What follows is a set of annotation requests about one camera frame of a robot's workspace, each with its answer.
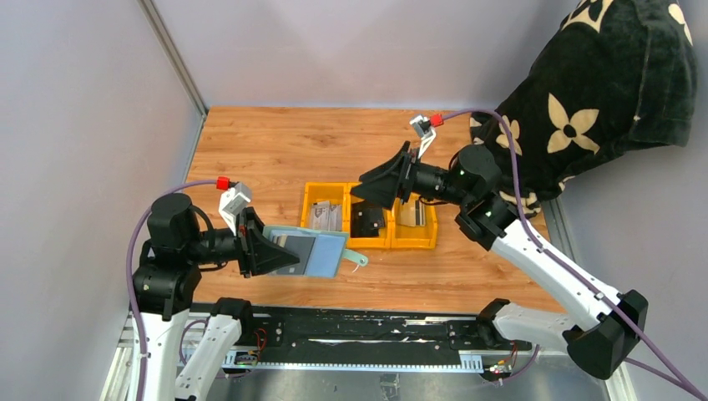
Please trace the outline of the mint green leather card holder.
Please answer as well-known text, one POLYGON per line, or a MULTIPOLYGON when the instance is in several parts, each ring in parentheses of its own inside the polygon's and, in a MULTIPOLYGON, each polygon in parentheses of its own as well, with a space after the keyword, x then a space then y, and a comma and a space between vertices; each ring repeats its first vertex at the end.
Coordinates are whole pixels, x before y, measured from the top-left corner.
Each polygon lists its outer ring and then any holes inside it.
POLYGON ((298 255, 299 261, 269 273, 274 277, 334 278, 345 260, 355 263, 355 272, 369 259, 347 247, 344 231, 322 231, 295 226, 265 226, 264 235, 276 245, 298 255))

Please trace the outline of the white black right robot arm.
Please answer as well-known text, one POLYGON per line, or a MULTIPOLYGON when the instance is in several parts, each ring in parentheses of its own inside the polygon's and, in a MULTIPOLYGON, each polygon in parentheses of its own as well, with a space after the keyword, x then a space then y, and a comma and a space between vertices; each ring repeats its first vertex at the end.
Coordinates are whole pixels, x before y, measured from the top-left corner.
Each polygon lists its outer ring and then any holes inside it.
POLYGON ((483 145, 464 146, 443 169, 421 162, 406 142, 396 156, 361 175, 351 194, 388 210, 412 194, 458 206, 455 221, 470 241, 514 264, 564 308, 562 314, 543 312, 497 299, 478 315, 478 341, 491 349, 508 340, 534 343, 566 353, 594 378, 610 378, 640 342, 647 299, 602 282, 546 241, 495 192, 500 177, 483 145))

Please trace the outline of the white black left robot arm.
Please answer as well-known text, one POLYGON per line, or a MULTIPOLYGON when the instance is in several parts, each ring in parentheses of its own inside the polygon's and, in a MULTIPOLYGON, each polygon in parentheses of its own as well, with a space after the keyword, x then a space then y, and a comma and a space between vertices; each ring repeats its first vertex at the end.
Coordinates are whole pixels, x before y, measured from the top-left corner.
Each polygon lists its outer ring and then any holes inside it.
POLYGON ((263 348, 267 343, 266 331, 255 324, 251 303, 222 297, 213 305, 184 370, 177 370, 201 266, 219 269, 235 261, 249 278, 300 260, 264 236, 265 226, 251 207, 238 213, 234 230, 209 224, 201 231, 197 217, 202 212, 183 193, 163 195, 149 209, 150 238, 132 276, 135 345, 129 394, 136 400, 199 400, 208 393, 232 346, 254 341, 263 348))

